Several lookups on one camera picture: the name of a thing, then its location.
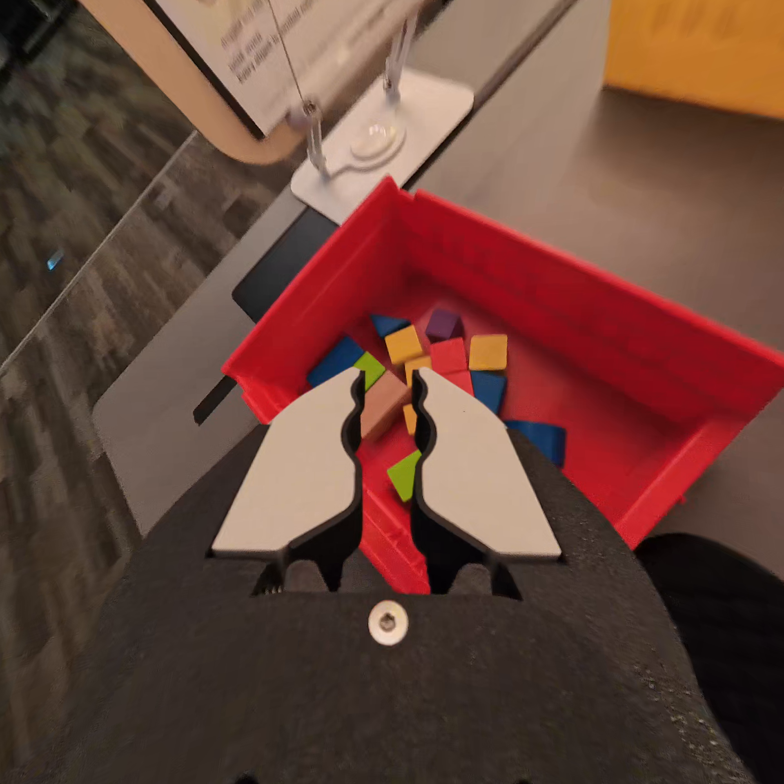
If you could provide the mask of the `blue half-cylinder block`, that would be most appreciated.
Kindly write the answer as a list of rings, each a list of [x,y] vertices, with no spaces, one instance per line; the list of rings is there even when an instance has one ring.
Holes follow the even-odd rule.
[[[507,429],[523,434],[549,461],[563,469],[567,447],[565,428],[524,419],[505,419],[503,423]]]

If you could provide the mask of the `yellow plastic bin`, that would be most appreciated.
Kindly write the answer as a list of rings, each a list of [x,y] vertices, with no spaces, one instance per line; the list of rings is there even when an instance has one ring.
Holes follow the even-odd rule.
[[[604,85],[783,119],[782,1],[613,1]]]

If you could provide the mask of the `wooden framed instruction sign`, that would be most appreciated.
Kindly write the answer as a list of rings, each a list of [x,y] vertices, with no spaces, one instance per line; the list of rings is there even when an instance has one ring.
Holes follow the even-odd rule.
[[[439,2],[80,2],[213,146],[271,165],[300,143],[324,179],[437,145],[465,85],[408,68]]]

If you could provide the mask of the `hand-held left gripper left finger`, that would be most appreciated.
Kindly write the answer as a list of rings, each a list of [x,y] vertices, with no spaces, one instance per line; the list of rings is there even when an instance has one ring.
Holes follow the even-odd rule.
[[[364,403],[365,373],[351,366],[274,417],[210,556],[264,562],[257,591],[282,590],[289,568],[311,561],[338,591],[363,533]]]

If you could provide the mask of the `purple wooden cube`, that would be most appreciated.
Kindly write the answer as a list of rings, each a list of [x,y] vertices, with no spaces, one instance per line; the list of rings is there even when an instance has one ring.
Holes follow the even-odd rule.
[[[436,308],[427,322],[425,335],[433,343],[463,338],[465,334],[460,314],[444,308]]]

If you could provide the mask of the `green wooden block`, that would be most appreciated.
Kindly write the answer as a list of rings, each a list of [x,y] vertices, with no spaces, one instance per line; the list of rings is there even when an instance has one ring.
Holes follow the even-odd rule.
[[[354,362],[353,367],[364,373],[365,392],[367,393],[387,371],[385,366],[370,352],[363,352]]]
[[[420,457],[421,452],[417,449],[387,469],[387,477],[402,503],[412,499]]]

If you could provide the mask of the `large yellow wooden block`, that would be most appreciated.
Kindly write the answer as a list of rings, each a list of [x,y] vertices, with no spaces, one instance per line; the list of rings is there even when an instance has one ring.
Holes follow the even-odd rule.
[[[425,354],[417,329],[408,325],[384,337],[391,365],[400,367]]]

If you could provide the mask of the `tan wooden block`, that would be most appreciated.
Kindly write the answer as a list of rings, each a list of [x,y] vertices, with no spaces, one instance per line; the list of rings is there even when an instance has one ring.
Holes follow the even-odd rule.
[[[365,393],[361,414],[363,442],[374,442],[384,436],[400,418],[411,397],[411,387],[395,372],[387,370]]]

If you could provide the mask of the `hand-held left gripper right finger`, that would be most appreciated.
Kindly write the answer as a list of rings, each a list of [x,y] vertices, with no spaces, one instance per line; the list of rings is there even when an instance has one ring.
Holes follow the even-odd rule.
[[[492,593],[519,593],[510,566],[557,562],[562,549],[507,428],[430,368],[412,376],[417,415],[410,509],[430,593],[448,593],[465,567],[483,567]]]

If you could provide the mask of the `red plastic bin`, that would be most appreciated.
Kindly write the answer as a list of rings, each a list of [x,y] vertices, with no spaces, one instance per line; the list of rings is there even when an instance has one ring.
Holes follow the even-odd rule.
[[[370,315],[436,308],[507,336],[501,419],[567,432],[564,475],[635,549],[782,389],[782,355],[590,264],[387,178],[223,365],[268,424],[341,338],[395,372]]]

